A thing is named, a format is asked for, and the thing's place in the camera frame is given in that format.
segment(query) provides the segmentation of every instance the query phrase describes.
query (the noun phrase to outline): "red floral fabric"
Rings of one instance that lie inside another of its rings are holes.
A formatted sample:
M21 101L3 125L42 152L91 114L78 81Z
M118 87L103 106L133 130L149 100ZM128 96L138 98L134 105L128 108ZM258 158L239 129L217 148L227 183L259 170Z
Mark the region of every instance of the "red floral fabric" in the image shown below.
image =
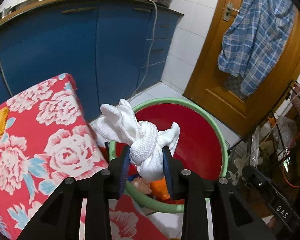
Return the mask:
M62 74L0 105L10 110L0 136L0 231L9 239L17 239L63 179L88 178L108 166L75 90L72 76ZM84 219L83 205L80 240ZM127 195L110 200L110 220L113 240L166 239Z

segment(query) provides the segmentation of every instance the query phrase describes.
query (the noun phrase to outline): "metal bolt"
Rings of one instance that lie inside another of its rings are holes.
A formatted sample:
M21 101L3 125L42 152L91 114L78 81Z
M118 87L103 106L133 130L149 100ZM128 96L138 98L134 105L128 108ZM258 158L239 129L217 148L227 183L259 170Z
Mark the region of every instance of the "metal bolt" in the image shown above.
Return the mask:
M74 182L74 178L72 178L72 177L68 177L65 179L66 184L72 184L73 182Z
M187 169L184 169L181 171L181 173L185 176L189 176L191 174L191 171L190 170L187 170Z
M219 182L220 182L221 184L225 185L225 184L228 183L228 180L227 180L226 178L224 178L224 177L221 177L221 178L219 178Z
M101 174L102 174L103 176L109 175L110 173L111 173L111 171L109 171L108 169L103 169L103 170L101 171Z

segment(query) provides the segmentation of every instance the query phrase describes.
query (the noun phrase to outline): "white knitted cloth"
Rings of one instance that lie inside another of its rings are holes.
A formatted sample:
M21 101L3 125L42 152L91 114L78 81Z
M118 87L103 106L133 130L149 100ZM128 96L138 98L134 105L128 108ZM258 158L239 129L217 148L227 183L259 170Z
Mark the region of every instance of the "white knitted cloth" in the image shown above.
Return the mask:
M144 179L149 182L162 179L162 148L168 145L173 156L180 135L179 125L174 122L170 129L158 132L153 123L138 122L125 99L117 107L101 105L100 109L103 116L95 125L98 133L105 139L129 144L130 162L137 166Z

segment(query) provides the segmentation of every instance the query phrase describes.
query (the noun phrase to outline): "trash bin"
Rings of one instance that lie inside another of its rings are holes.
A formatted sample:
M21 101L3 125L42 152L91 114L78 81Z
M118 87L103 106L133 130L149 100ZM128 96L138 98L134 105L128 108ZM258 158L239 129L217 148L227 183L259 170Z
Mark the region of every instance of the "trash bin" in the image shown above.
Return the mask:
M180 126L180 137L173 157L186 169L204 179L217 180L225 176L228 165L227 148L222 133L211 116L196 104L177 98L159 98L146 101L135 108L138 121L154 123L158 131ZM110 160L117 157L124 144L112 141ZM127 181L126 190L142 207L164 213L182 213L183 205L163 203L143 195Z

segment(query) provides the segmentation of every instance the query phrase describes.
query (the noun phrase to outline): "plaid cloth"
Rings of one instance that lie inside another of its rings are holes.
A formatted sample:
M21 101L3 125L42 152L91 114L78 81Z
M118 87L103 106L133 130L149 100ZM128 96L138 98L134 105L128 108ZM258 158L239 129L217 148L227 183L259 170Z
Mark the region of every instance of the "plaid cloth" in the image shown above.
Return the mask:
M241 92L251 95L277 63L294 19L291 0L243 0L225 32L220 70L243 77Z

